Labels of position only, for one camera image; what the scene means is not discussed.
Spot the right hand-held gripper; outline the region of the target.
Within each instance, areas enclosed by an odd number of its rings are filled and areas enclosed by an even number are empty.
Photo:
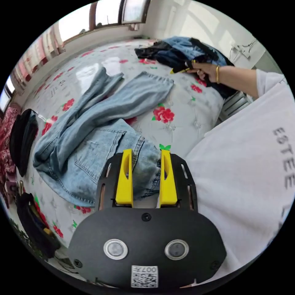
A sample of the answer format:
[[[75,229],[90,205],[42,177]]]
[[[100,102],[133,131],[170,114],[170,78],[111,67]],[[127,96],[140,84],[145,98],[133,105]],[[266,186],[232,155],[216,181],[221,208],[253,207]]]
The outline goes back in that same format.
[[[183,73],[183,72],[193,70],[195,63],[196,63],[195,60],[185,61],[184,63],[181,63],[181,64],[177,65],[176,67],[174,67],[170,71],[170,74]]]

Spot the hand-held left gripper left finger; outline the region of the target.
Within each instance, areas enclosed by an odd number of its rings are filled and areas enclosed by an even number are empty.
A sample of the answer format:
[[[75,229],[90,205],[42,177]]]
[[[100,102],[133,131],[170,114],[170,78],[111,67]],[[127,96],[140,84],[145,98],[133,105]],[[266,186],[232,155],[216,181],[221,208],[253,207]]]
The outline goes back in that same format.
[[[122,154],[115,202],[119,206],[133,207],[132,149]]]

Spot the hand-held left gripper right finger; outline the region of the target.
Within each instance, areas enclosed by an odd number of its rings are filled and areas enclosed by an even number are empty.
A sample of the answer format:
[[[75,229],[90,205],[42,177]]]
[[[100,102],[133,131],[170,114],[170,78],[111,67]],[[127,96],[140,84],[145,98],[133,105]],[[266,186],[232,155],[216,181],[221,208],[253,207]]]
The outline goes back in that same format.
[[[172,168],[171,154],[168,150],[161,151],[161,174],[159,190],[159,206],[175,206],[178,198]]]

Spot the person's right hand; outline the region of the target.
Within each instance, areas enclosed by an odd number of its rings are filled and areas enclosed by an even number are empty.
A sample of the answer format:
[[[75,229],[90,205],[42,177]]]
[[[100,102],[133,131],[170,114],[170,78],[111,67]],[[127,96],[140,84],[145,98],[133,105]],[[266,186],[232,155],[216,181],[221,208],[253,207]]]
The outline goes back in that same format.
[[[205,80],[205,77],[208,76],[208,79],[212,83],[219,84],[219,69],[218,65],[210,63],[192,63],[192,69],[187,70],[187,73],[197,73],[201,80]]]

